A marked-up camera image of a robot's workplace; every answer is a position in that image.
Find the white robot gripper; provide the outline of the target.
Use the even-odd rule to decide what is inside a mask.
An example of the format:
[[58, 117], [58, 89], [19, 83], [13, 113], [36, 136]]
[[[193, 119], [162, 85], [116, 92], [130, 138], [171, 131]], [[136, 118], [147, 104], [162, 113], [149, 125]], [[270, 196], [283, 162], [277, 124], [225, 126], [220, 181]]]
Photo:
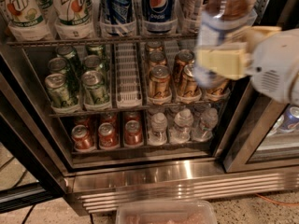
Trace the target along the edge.
[[262, 41], [252, 53], [250, 67], [251, 55], [233, 46], [197, 48], [196, 61], [232, 80], [243, 78], [249, 67], [256, 91], [282, 104], [299, 105], [299, 29], [281, 32], [278, 26], [251, 26], [242, 40], [249, 44]]

